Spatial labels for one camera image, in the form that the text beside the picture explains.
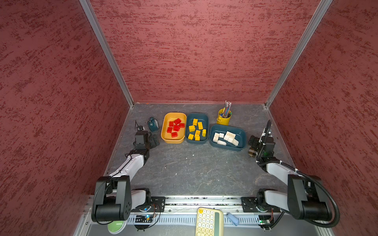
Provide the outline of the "white long lego bottom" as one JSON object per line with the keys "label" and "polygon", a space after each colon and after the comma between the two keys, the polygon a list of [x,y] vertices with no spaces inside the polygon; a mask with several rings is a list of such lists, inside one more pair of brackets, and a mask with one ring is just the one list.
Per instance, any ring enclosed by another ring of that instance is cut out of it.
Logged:
{"label": "white long lego bottom", "polygon": [[234,133],[231,133],[231,132],[227,132],[226,133],[226,136],[230,139],[230,138],[232,138],[232,139],[234,139],[235,137],[236,137],[236,134],[234,134]]}

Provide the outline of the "white long lego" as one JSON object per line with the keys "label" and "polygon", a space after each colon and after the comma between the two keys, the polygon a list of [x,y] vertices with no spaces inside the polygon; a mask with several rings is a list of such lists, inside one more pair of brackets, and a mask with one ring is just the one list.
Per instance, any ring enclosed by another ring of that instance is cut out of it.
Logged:
{"label": "white long lego", "polygon": [[213,142],[217,143],[218,140],[219,140],[219,133],[215,133],[214,136],[213,136]]}
{"label": "white long lego", "polygon": [[230,139],[230,138],[232,138],[232,139],[234,139],[235,137],[236,137],[236,134],[234,134],[234,133],[231,133],[231,132],[227,132],[226,133],[226,136]]}

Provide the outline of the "yellow rectangular bin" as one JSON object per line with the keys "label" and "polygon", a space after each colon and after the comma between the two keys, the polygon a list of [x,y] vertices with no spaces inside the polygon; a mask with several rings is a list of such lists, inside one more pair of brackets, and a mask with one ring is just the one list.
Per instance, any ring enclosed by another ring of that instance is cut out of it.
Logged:
{"label": "yellow rectangular bin", "polygon": [[177,132],[178,136],[175,137],[175,138],[171,137],[171,133],[167,133],[167,129],[169,128],[169,122],[174,122],[176,119],[180,119],[181,123],[184,123],[186,125],[187,116],[184,113],[178,113],[178,112],[167,113],[164,117],[164,120],[163,120],[161,137],[168,144],[180,144],[185,139],[186,127],[180,128],[180,131]]}

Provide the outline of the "white curved lego top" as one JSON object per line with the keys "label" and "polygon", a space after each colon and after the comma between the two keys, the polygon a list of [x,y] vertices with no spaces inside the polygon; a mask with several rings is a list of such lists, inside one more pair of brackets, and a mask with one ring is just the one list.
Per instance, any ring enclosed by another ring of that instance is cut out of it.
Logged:
{"label": "white curved lego top", "polygon": [[226,145],[227,145],[226,142],[221,141],[221,140],[218,140],[218,141],[217,141],[217,144],[219,144],[219,145],[223,145],[223,146],[226,146]]}

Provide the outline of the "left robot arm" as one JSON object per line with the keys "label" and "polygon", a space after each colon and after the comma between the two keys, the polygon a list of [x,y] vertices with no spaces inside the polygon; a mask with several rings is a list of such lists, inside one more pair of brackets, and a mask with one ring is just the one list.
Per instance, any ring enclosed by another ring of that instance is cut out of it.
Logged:
{"label": "left robot arm", "polygon": [[135,208],[149,207],[151,193],[147,188],[132,190],[131,180],[146,164],[154,146],[148,131],[137,131],[134,149],[126,154],[126,161],[109,176],[100,177],[95,186],[91,218],[99,224],[128,220]]}

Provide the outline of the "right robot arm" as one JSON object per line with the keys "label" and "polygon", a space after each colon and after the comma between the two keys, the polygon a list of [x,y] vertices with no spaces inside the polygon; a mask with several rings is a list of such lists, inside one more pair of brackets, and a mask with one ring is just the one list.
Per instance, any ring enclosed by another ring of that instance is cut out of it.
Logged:
{"label": "right robot arm", "polygon": [[322,228],[333,228],[340,221],[339,207],[317,176],[308,176],[274,157],[275,142],[270,134],[251,136],[249,155],[265,172],[287,185],[287,192],[262,188],[255,198],[256,209],[267,212],[277,207],[297,220]]}

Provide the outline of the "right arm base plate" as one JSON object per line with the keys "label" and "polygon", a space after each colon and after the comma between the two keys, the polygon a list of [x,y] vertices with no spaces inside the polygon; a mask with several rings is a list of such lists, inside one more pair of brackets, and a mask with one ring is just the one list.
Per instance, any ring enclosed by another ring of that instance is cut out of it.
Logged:
{"label": "right arm base plate", "polygon": [[241,197],[241,206],[243,213],[280,213],[280,209],[275,206],[269,206],[268,208],[258,208],[256,205],[255,197]]}

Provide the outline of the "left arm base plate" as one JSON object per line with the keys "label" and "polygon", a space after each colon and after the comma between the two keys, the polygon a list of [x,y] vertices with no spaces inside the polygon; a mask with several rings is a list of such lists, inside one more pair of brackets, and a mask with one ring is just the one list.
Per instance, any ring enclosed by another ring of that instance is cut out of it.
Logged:
{"label": "left arm base plate", "polygon": [[146,202],[136,209],[139,212],[163,212],[165,208],[166,197],[150,197]]}

